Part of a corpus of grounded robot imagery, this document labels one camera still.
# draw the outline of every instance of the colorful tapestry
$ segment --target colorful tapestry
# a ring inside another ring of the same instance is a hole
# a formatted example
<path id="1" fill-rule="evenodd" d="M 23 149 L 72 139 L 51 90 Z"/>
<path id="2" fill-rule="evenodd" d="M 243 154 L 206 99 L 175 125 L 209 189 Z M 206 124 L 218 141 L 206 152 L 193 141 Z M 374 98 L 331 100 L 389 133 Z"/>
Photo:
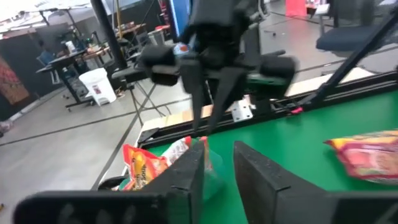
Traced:
<path id="1" fill-rule="evenodd" d="M 29 92 L 2 57 L 0 57 L 0 94 L 12 105 L 29 96 Z"/>

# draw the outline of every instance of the black chair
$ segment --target black chair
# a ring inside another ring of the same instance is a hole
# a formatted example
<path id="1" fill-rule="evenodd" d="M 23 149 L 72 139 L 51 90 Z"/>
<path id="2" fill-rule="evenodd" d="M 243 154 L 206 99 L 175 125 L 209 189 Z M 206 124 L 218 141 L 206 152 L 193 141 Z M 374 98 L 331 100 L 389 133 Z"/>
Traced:
<path id="1" fill-rule="evenodd" d="M 321 37 L 317 40 L 317 49 L 332 52 L 338 57 L 349 57 L 394 6 L 381 6 L 381 2 L 382 0 L 335 0 L 332 9 L 335 27 L 325 32 L 323 16 L 320 16 Z M 396 40 L 388 39 L 380 43 L 377 49 L 392 42 Z"/>

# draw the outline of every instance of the plastic bag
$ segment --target plastic bag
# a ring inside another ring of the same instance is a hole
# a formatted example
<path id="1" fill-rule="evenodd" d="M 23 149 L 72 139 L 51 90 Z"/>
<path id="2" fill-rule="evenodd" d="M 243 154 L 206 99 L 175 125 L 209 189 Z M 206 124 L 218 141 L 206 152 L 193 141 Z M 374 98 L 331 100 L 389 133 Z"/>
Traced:
<path id="1" fill-rule="evenodd" d="M 203 201 L 206 202 L 214 196 L 224 186 L 224 165 L 223 159 L 209 148 L 207 137 L 199 140 L 185 137 L 175 141 L 163 154 L 168 161 L 174 162 L 188 148 L 197 141 L 205 142 L 205 176 L 203 183 Z"/>
<path id="2" fill-rule="evenodd" d="M 380 131 L 337 138 L 325 143 L 335 148 L 347 173 L 382 184 L 398 184 L 398 131 Z"/>

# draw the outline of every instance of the red snack bag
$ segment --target red snack bag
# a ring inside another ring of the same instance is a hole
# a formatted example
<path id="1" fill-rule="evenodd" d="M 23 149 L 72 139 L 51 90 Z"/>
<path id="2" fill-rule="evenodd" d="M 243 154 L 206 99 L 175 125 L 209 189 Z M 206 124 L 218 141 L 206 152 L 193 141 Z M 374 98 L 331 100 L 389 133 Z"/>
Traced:
<path id="1" fill-rule="evenodd" d="M 130 182 L 123 190 L 140 190 L 168 168 L 165 157 L 157 157 L 147 150 L 123 146 L 124 161 L 129 161 Z"/>
<path id="2" fill-rule="evenodd" d="M 325 143 L 336 149 L 350 176 L 382 184 L 398 184 L 398 131 L 380 131 Z"/>

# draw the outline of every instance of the cable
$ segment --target cable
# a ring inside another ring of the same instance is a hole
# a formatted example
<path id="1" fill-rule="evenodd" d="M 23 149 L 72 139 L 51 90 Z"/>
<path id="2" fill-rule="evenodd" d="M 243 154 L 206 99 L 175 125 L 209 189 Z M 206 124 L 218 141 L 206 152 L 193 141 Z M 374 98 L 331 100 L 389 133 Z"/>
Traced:
<path id="1" fill-rule="evenodd" d="M 166 107 L 167 111 L 169 112 L 169 115 L 171 115 L 172 112 L 170 111 L 169 107 L 168 106 L 164 106 L 164 107 Z"/>
<path id="2" fill-rule="evenodd" d="M 132 45 L 132 41 L 137 37 L 138 29 L 140 29 L 140 28 L 142 27 L 142 25 L 144 24 L 145 20 L 147 19 L 148 14 L 149 14 L 149 11 L 152 9 L 152 6 L 154 5 L 154 3 L 155 3 L 156 1 L 157 1 L 157 0 L 152 0 L 152 3 L 150 4 L 150 6 L 149 6 L 147 12 L 145 13 L 143 20 L 142 20 L 141 23 L 139 24 L 140 27 L 138 27 L 138 28 L 136 29 L 136 31 L 135 31 L 135 33 L 134 33 L 134 36 L 132 37 L 131 41 L 129 41 L 129 44 Z"/>

